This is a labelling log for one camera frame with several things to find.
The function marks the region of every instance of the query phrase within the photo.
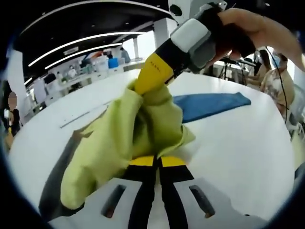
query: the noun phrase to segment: face mask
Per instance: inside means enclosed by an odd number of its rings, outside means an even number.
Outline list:
[[[280,68],[281,59],[277,55],[273,55],[272,64],[275,68]]]

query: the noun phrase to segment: black ceiling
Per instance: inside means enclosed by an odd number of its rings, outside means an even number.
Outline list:
[[[135,2],[145,3],[151,6],[159,6],[160,9],[168,10],[167,0],[134,0]],[[44,14],[60,7],[84,1],[77,0],[52,0],[38,1],[25,10],[19,28],[23,31],[33,21],[37,20]],[[23,52],[24,73],[25,77],[32,75],[39,76],[45,70],[44,68],[64,57],[63,51],[76,45],[68,46],[65,49],[50,54],[49,56],[38,61],[32,67],[28,64],[42,54],[65,43],[101,33],[114,31],[130,31],[133,28],[145,24],[149,21],[156,21],[164,17],[171,17],[165,12],[151,8],[113,2],[91,2],[90,4],[75,5],[67,7],[58,12],[52,13],[39,20],[18,36],[15,42],[15,48]],[[305,30],[302,23],[302,3],[289,4],[285,0],[265,0],[269,6],[262,4],[261,0],[227,0],[229,7],[243,8],[250,11],[268,16],[291,30]],[[140,31],[151,30],[148,26]],[[92,47],[112,43],[118,37],[107,37],[92,39],[78,43],[80,51]]]

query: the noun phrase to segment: blue container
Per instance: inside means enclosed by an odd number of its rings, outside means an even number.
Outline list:
[[[117,68],[119,67],[119,60],[118,58],[113,58],[108,60],[108,67],[109,68]]]

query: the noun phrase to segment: yellow-green cloth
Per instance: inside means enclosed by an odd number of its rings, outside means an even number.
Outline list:
[[[133,85],[82,132],[91,135],[81,140],[61,182],[61,202],[67,208],[80,207],[88,195],[119,177],[132,159],[160,157],[194,140],[165,85],[143,96]]]

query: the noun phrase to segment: round table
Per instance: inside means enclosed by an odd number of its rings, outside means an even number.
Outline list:
[[[73,130],[96,118],[105,110],[103,104],[119,97],[138,74],[132,70],[83,87],[41,111],[16,135],[9,162],[21,191],[36,209]],[[195,178],[204,177],[227,194],[234,209],[269,220],[290,196],[294,183],[290,135],[272,99],[243,85],[191,73],[182,73],[169,89],[174,96],[241,92],[252,101],[187,123],[196,140],[175,153]],[[148,228],[168,228],[159,186]]]

